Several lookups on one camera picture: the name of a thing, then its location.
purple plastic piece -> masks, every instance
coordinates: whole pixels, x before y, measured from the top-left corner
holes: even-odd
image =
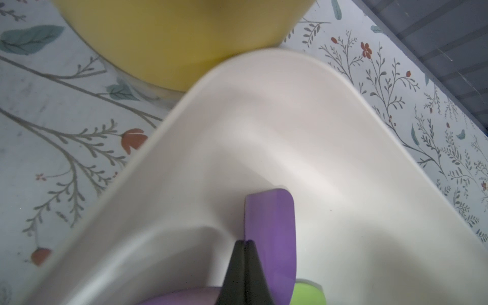
[[[244,238],[256,243],[275,305],[289,305],[297,276],[293,197],[285,189],[247,195]]]
[[[138,305],[215,305],[220,287],[203,287],[171,292]]]

floral patterned surface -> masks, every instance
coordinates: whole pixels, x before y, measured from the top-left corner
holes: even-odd
[[[169,109],[107,72],[48,1],[0,2],[0,29],[6,305]],[[351,0],[318,0],[282,47],[350,81],[487,244],[488,139]]]

leaf illustration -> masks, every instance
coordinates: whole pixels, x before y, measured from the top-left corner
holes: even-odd
[[[342,12],[341,12],[341,8],[339,6],[339,3],[337,2],[337,0],[331,0],[332,1],[332,9],[334,10],[334,16],[337,20],[341,20],[342,19]]]
[[[377,25],[372,25],[371,26],[371,31],[373,31],[374,33],[383,33],[383,31],[380,29],[379,26]]]
[[[466,137],[466,133],[464,132],[464,129],[461,130],[461,133],[459,135],[456,135],[458,139],[463,140]]]
[[[28,29],[5,31],[0,35],[0,50],[29,55],[40,51],[63,32],[63,26],[38,25]]]
[[[419,140],[417,140],[417,136],[415,135],[415,129],[413,129],[413,125],[412,125],[412,140],[413,142],[415,143],[415,145],[419,146]]]
[[[139,99],[136,98],[132,92],[130,91],[129,86],[121,79],[117,78],[117,84],[110,85],[107,88],[107,92],[109,93],[110,97],[116,101],[119,100],[132,100],[138,101]]]

